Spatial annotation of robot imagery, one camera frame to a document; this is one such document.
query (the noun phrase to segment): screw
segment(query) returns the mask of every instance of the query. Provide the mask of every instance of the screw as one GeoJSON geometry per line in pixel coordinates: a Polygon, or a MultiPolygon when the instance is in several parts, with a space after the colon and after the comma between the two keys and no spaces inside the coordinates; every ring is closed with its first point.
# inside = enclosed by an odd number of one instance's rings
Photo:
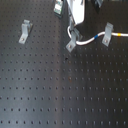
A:
{"type": "Polygon", "coordinates": [[[105,43],[108,43],[108,40],[105,40],[105,43]]]}
{"type": "Polygon", "coordinates": [[[24,38],[21,38],[22,41],[24,41],[24,38]]]}
{"type": "Polygon", "coordinates": [[[69,48],[72,48],[72,45],[69,45],[68,47],[69,47],[69,48]]]}

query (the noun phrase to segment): metal bracket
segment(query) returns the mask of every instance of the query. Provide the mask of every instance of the metal bracket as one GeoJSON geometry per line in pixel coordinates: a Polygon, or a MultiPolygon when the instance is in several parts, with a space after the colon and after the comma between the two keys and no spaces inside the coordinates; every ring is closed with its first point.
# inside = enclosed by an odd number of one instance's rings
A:
{"type": "Polygon", "coordinates": [[[30,33],[31,29],[32,29],[33,24],[30,23],[29,20],[24,20],[24,23],[22,24],[21,28],[22,28],[22,35],[20,37],[19,43],[21,44],[25,44],[28,34],[30,33]]]}
{"type": "Polygon", "coordinates": [[[76,34],[74,31],[71,32],[71,41],[66,45],[66,48],[71,52],[76,47],[76,34]]]}
{"type": "Polygon", "coordinates": [[[104,35],[104,38],[102,40],[102,43],[104,45],[106,45],[107,47],[108,47],[110,40],[111,40],[112,31],[113,31],[113,25],[110,23],[107,23],[107,25],[105,27],[105,35],[104,35]]]}

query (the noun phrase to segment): cable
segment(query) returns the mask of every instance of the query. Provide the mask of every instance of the cable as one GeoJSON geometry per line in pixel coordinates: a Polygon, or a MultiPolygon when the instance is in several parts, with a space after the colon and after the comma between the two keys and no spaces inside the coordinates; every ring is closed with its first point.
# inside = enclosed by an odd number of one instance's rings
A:
{"type": "MultiPolygon", "coordinates": [[[[71,38],[71,34],[70,34],[70,26],[68,26],[67,28],[67,32],[68,32],[68,35],[69,37],[71,38]]],[[[96,36],[92,37],[91,39],[87,40],[87,41],[83,41],[83,42],[80,42],[80,41],[76,41],[76,44],[77,45],[86,45],[86,44],[89,44],[91,43],[93,40],[95,40],[97,37],[99,36],[102,36],[104,35],[105,32],[100,32],[99,34],[97,34],[96,36]]],[[[124,33],[112,33],[113,36],[123,36],[123,37],[128,37],[128,34],[124,34],[124,33]]]]}

